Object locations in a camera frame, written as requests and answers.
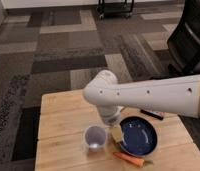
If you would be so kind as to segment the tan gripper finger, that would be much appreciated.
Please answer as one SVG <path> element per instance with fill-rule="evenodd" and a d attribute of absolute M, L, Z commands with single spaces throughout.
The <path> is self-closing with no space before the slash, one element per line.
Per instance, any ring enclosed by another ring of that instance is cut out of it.
<path fill-rule="evenodd" d="M 111 134 L 112 134 L 112 137 L 113 139 L 119 143 L 123 140 L 123 132 L 122 132 L 122 129 L 121 129 L 121 126 L 120 125 L 115 125 L 113 126 L 111 129 Z"/>

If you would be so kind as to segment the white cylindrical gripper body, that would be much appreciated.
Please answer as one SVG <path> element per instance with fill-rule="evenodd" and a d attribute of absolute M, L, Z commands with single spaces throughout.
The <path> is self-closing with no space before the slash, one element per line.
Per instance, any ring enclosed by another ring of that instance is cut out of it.
<path fill-rule="evenodd" d="M 120 122 L 122 110 L 122 106 L 99 107 L 98 113 L 104 124 L 112 126 Z"/>

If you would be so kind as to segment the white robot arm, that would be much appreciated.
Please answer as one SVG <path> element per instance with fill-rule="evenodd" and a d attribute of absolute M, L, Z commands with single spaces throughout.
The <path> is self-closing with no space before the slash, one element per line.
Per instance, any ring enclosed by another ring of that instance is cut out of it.
<path fill-rule="evenodd" d="M 100 71 L 83 89 L 105 125 L 119 122 L 120 107 L 200 118 L 200 74 L 120 84 L 110 70 Z"/>

